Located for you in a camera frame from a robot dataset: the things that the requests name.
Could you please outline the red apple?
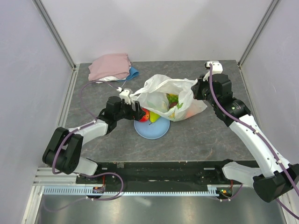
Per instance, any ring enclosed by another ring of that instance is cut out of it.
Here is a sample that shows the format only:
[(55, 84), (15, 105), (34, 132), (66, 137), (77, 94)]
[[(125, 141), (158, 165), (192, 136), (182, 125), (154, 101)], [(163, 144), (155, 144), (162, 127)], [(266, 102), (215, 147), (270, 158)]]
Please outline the red apple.
[(146, 122), (150, 119), (150, 112), (149, 110), (142, 108), (143, 112), (145, 113), (144, 116), (139, 120), (139, 122)]

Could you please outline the green pear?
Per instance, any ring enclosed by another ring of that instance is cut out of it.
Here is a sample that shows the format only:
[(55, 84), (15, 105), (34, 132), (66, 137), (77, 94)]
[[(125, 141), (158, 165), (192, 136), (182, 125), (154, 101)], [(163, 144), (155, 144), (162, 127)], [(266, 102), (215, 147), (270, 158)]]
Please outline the green pear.
[(149, 120), (151, 123), (155, 123), (161, 116), (155, 112), (149, 112)]

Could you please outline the white plastic bag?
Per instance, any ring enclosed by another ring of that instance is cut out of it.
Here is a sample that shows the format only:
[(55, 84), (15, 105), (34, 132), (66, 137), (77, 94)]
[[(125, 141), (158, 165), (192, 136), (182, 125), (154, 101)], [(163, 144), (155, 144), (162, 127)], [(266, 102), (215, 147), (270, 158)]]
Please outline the white plastic bag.
[[(186, 111), (190, 108), (203, 112), (207, 105), (202, 100), (195, 100), (191, 87), (196, 80), (170, 78), (156, 74), (145, 81), (144, 86), (130, 95), (132, 101), (138, 101), (140, 106), (159, 114), (170, 121), (185, 120)], [(166, 94), (178, 95), (178, 104), (169, 109)]]

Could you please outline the green grapes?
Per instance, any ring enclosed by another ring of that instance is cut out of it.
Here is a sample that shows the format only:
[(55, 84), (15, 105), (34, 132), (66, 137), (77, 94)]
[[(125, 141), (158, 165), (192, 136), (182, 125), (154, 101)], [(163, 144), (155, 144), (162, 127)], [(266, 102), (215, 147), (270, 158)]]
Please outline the green grapes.
[(167, 99), (169, 101), (169, 104), (174, 103), (174, 102), (178, 103), (178, 95), (168, 94), (167, 93), (166, 97), (167, 97)]

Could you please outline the passion fruit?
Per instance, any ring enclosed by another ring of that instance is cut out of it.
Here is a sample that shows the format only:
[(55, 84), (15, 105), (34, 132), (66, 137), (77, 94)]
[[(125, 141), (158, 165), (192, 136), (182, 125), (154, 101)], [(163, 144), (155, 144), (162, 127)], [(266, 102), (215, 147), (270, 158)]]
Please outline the passion fruit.
[(178, 102), (172, 102), (172, 103), (170, 103), (169, 109), (175, 107), (177, 104), (178, 104)]

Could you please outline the orange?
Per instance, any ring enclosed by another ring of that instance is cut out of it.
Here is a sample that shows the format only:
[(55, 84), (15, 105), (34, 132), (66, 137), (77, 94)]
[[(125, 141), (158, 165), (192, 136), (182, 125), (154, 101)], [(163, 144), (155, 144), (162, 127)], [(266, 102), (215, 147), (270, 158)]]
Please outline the orange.
[(186, 111), (185, 118), (187, 119), (189, 117), (192, 117), (192, 116), (196, 115), (197, 113), (199, 113), (198, 110), (190, 108)]

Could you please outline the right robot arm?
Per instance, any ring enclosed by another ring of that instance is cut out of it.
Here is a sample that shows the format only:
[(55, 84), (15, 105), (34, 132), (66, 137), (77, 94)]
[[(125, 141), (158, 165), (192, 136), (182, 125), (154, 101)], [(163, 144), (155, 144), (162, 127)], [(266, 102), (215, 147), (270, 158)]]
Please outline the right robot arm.
[(265, 202), (271, 202), (294, 189), (298, 192), (299, 166), (291, 164), (265, 137), (248, 107), (233, 97), (232, 83), (225, 74), (200, 76), (191, 87), (194, 99), (207, 101), (223, 121), (245, 144), (257, 168), (228, 160), (214, 171), (218, 183), (235, 180), (255, 190)]

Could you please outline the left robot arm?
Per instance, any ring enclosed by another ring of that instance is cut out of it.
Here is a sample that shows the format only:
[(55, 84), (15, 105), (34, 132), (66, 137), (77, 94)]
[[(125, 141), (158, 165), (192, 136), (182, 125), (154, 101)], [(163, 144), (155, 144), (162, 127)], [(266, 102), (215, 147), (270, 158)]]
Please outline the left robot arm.
[(145, 115), (139, 102), (127, 104), (124, 99), (112, 96), (95, 120), (70, 129), (58, 127), (43, 153), (42, 161), (52, 168), (54, 174), (83, 174), (91, 183), (99, 183), (103, 173), (97, 162), (81, 156), (82, 146), (111, 133), (121, 119), (140, 121)]

